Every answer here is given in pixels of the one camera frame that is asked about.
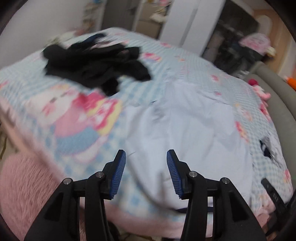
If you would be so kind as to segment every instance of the orange object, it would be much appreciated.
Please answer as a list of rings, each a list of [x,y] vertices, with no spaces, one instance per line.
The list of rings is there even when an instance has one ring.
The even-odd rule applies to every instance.
[[[296,80],[293,78],[287,78],[286,82],[290,85],[294,90],[296,90]]]

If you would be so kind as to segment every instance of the gray upholstered backrest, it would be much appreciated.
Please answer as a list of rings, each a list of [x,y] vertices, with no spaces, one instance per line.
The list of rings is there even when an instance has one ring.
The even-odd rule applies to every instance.
[[[271,94],[268,111],[276,127],[283,155],[296,187],[296,91],[272,72],[264,63],[258,62],[250,70],[245,81],[256,79]]]

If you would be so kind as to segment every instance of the pile of clothes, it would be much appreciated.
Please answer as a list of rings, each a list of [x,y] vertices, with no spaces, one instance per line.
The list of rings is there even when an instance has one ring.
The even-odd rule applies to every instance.
[[[43,50],[44,57],[48,59],[46,74],[66,78],[88,88],[99,87],[108,96],[118,92],[117,79],[121,75],[139,81],[151,79],[148,69],[137,60],[139,47],[125,47],[122,44],[94,47],[102,37],[105,35],[93,35],[68,49],[59,45],[46,47]]]

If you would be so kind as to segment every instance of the ribbed blue pad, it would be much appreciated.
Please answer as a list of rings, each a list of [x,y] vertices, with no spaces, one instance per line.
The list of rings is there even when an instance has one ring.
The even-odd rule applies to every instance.
[[[167,165],[170,171],[170,177],[172,178],[172,181],[173,181],[175,192],[177,195],[179,195],[179,198],[181,198],[183,195],[182,181],[178,174],[175,162],[169,151],[167,152]]]
[[[125,165],[126,165],[126,152],[124,151],[121,154],[118,166],[117,166],[116,171],[112,177],[111,188],[110,188],[111,199],[113,199],[114,196],[117,194]]]

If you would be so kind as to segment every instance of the gray door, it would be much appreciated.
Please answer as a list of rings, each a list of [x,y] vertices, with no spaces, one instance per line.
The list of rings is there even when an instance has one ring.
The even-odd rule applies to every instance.
[[[102,29],[120,27],[131,30],[141,0],[107,0]]]

